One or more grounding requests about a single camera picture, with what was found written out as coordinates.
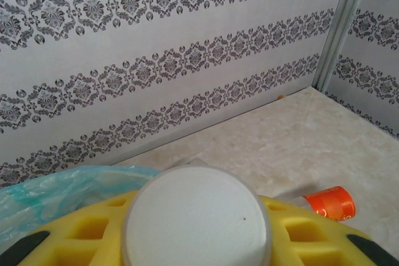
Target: clear plastic bag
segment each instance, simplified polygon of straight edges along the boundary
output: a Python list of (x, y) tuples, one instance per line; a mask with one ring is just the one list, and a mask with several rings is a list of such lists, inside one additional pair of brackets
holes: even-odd
[(141, 166), (81, 166), (0, 189), (0, 253), (50, 221), (140, 189), (158, 173)]

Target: small orange object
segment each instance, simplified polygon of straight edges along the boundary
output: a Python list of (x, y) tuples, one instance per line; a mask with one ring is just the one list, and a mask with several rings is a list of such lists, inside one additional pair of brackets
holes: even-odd
[(335, 221), (344, 221), (356, 215), (356, 206), (351, 195), (336, 186), (304, 196), (313, 211)]

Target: wall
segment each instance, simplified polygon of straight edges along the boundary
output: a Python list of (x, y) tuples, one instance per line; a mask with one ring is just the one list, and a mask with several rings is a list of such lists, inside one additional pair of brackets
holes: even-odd
[(0, 186), (308, 87), (338, 1), (0, 0)]
[(327, 95), (399, 138), (399, 0), (360, 0)]

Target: yellow plastic object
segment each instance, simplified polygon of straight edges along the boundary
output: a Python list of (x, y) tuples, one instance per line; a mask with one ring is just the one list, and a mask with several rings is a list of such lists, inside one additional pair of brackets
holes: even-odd
[[(19, 266), (123, 266), (123, 221), (136, 194), (113, 197), (38, 228), (35, 232), (48, 230), (50, 236)], [(270, 266), (375, 265), (346, 238), (368, 238), (364, 233), (275, 199), (261, 199), (272, 225)]]

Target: white circular cap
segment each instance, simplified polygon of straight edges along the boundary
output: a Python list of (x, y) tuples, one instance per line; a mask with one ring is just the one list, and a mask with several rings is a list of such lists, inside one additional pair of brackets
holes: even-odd
[(267, 266), (269, 216), (232, 174), (208, 166), (173, 168), (136, 196), (122, 250), (126, 266)]

